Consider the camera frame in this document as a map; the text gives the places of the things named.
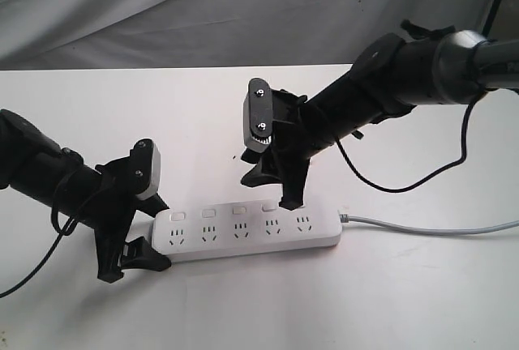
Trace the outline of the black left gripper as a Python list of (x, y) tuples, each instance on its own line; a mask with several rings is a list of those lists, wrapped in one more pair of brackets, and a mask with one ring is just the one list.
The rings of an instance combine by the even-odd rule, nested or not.
[[(87, 204), (87, 226), (94, 230), (97, 278), (112, 284), (123, 277), (123, 270), (169, 269), (170, 259), (153, 249), (145, 237), (127, 241), (136, 213), (136, 199), (129, 189), (130, 157), (98, 164), (88, 178), (93, 198)], [(139, 210), (150, 217), (168, 209), (158, 193), (139, 202)]]

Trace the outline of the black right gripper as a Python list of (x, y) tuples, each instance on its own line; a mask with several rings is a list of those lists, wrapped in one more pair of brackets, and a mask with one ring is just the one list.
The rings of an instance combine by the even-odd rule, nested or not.
[(249, 188), (281, 184), (280, 207), (298, 209), (303, 205), (303, 195), (310, 167), (307, 153), (322, 140), (311, 109), (318, 106), (328, 110), (337, 101), (336, 91), (325, 88), (308, 99), (284, 90), (272, 89), (273, 121), (272, 139), (263, 153), (246, 148), (242, 160), (252, 164), (240, 183)]

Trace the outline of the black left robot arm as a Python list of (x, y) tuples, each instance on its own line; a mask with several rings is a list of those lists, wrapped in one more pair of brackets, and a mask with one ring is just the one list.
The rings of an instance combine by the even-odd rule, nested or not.
[(77, 224), (94, 232), (99, 280), (113, 283), (126, 269), (164, 271), (171, 261), (145, 237), (127, 241), (138, 211), (154, 217), (167, 209), (158, 194), (161, 156), (151, 139), (140, 139), (128, 156), (90, 168), (31, 122), (1, 112), (1, 187), (50, 207), (54, 230), (70, 235)]

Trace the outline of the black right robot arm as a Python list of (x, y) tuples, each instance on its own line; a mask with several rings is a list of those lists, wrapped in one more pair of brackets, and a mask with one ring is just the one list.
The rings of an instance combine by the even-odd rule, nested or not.
[(243, 103), (246, 187), (278, 184), (280, 205), (303, 205), (311, 158), (361, 129), (400, 118), (420, 105), (463, 105), (489, 92), (518, 89), (518, 43), (454, 27), (430, 30), (406, 20), (406, 37), (386, 34), (350, 69), (313, 97), (249, 81)]

